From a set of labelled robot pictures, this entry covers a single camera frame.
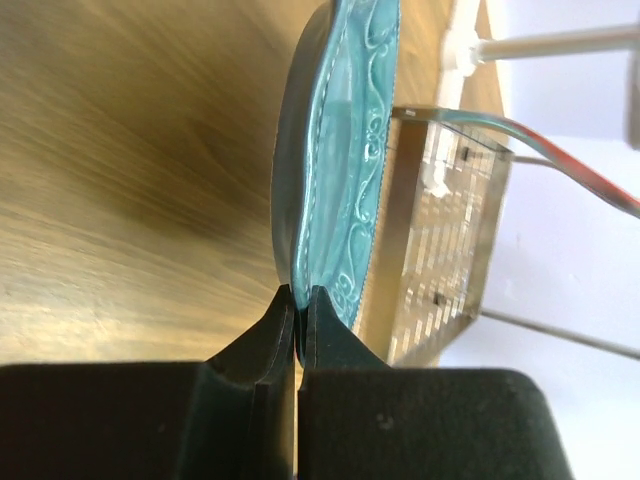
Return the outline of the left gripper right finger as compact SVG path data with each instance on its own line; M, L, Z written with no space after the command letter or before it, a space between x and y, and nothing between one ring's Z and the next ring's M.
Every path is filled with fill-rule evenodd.
M300 321L302 479L569 479L549 405L508 369L393 368L324 288Z

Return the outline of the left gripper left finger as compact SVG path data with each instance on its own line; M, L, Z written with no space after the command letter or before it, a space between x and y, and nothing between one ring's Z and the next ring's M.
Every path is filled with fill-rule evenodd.
M290 290L205 361L1 370L5 479L289 479Z

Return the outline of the teal scalloped plate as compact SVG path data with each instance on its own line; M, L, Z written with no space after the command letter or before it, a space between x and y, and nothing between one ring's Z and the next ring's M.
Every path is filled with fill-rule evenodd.
M291 62L272 161L271 231L306 352L313 293L358 316L373 252L395 88L400 5L327 1Z

